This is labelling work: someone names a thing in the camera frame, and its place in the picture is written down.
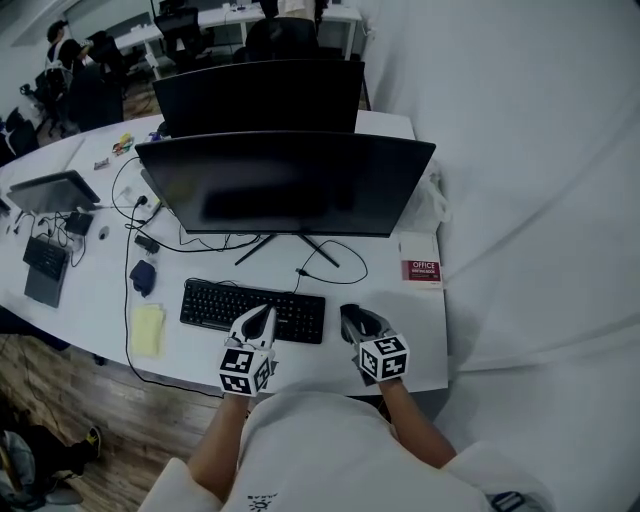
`small object on desk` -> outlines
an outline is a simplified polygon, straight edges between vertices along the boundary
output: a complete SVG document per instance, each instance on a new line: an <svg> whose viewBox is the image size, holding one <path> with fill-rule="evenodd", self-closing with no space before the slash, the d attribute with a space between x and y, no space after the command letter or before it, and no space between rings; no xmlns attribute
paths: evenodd
<svg viewBox="0 0 640 512"><path fill-rule="evenodd" d="M134 355L160 355L164 317L164 311L157 304L146 304L133 310L131 349Z"/></svg>
<svg viewBox="0 0 640 512"><path fill-rule="evenodd" d="M109 165L109 158L105 158L104 160L101 160L99 162L94 163L93 164L93 170L94 171L99 171L100 169L104 169L108 165Z"/></svg>
<svg viewBox="0 0 640 512"><path fill-rule="evenodd" d="M149 135L147 135L147 137L144 139L145 142L156 142L158 140L162 140L162 135L160 135L158 132L151 132Z"/></svg>
<svg viewBox="0 0 640 512"><path fill-rule="evenodd" d="M125 133L122 137L120 137L120 142L117 142L113 145L112 153L115 153L116 156L120 156L131 149L133 146L134 138L130 133Z"/></svg>
<svg viewBox="0 0 640 512"><path fill-rule="evenodd" d="M324 297L294 295L189 279L185 283L180 321L183 324L228 331L239 316L263 304L276 308L277 339L300 343L322 343Z"/></svg>
<svg viewBox="0 0 640 512"><path fill-rule="evenodd" d="M435 235L402 232L398 234L402 280L413 288L442 288L440 252Z"/></svg>
<svg viewBox="0 0 640 512"><path fill-rule="evenodd" d="M136 236L135 243L145 249L149 254L156 254L160 250L160 246L157 242L154 242L144 235Z"/></svg>
<svg viewBox="0 0 640 512"><path fill-rule="evenodd" d="M86 236L93 222L93 216L86 213L73 212L65 223L65 229L74 235Z"/></svg>
<svg viewBox="0 0 640 512"><path fill-rule="evenodd" d="M147 297L156 284L156 269L150 263L140 260L133 267L129 278L133 281L133 289L140 292L143 297Z"/></svg>

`office chair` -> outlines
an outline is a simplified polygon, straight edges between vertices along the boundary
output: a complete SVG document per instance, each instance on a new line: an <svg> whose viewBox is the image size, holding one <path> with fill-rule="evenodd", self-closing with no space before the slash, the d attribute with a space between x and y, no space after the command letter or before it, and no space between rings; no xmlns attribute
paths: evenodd
<svg viewBox="0 0 640 512"><path fill-rule="evenodd" d="M69 89L69 118L81 132L124 121L120 86L102 78L99 66L82 70Z"/></svg>
<svg viewBox="0 0 640 512"><path fill-rule="evenodd" d="M16 158L40 148L33 123L25 121L17 108L9 114L6 130L10 132L9 144L16 154Z"/></svg>
<svg viewBox="0 0 640 512"><path fill-rule="evenodd" d="M247 43L233 55L233 62L315 59L318 37L313 21L301 18L271 18L258 21L247 35Z"/></svg>
<svg viewBox="0 0 640 512"><path fill-rule="evenodd" d="M89 50L89 57L100 64L100 73L107 81L113 81L126 89L129 85L129 70L138 63L142 52L133 51L126 57L116 46L115 39L104 30L89 36L94 43Z"/></svg>
<svg viewBox="0 0 640 512"><path fill-rule="evenodd" d="M160 14L156 16L154 23L164 36L167 56L176 63L178 74L213 65L209 56L197 58L204 51L205 44L198 25L196 7L184 7Z"/></svg>

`monitor base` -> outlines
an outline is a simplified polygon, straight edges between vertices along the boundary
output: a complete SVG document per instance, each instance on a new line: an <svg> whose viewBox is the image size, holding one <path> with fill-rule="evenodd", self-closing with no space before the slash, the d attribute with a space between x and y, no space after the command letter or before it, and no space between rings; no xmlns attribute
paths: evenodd
<svg viewBox="0 0 640 512"><path fill-rule="evenodd" d="M240 265L240 263L242 263L244 260L249 258L254 253L258 252L260 249L262 249L265 245L267 245L269 242L271 242L271 240L273 240L277 236L278 235L269 235L262 242L260 242L253 249L251 249L247 254L245 254L242 258L236 261L235 265L236 266ZM311 240L308 236L305 236L305 235L296 235L296 236L300 238L303 242L305 242L307 245L309 245L311 248L313 248L320 256L325 258L334 267L340 268L340 265L331 256L329 256L326 252L320 249L320 247L318 247L318 245L313 240Z"/></svg>

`person's arm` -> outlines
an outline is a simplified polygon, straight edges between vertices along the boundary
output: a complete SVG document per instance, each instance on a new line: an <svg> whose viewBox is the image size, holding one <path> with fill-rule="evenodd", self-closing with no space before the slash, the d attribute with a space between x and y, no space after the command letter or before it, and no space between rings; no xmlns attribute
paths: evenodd
<svg viewBox="0 0 640 512"><path fill-rule="evenodd" d="M456 456L451 443L418 409L400 379L380 382L379 385L402 446L436 469Z"/></svg>
<svg viewBox="0 0 640 512"><path fill-rule="evenodd" d="M193 480L223 503L236 477L240 437L247 417L249 398L225 395L207 432L189 459Z"/></svg>
<svg viewBox="0 0 640 512"><path fill-rule="evenodd" d="M78 54L78 59L82 60L84 59L88 54L89 51L91 50L92 46L90 44L88 44L87 46L85 46L84 48L82 48L82 50L80 50L80 53Z"/></svg>

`person's hand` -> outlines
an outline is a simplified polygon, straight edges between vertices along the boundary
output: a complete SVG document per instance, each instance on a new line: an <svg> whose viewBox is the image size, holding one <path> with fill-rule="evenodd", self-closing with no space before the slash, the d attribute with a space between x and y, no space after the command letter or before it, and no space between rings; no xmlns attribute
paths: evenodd
<svg viewBox="0 0 640 512"><path fill-rule="evenodd" d="M382 382L378 382L378 387L380 387L380 391L382 394L393 392L394 388L404 387L404 383L402 379L391 379L391 380L383 380Z"/></svg>

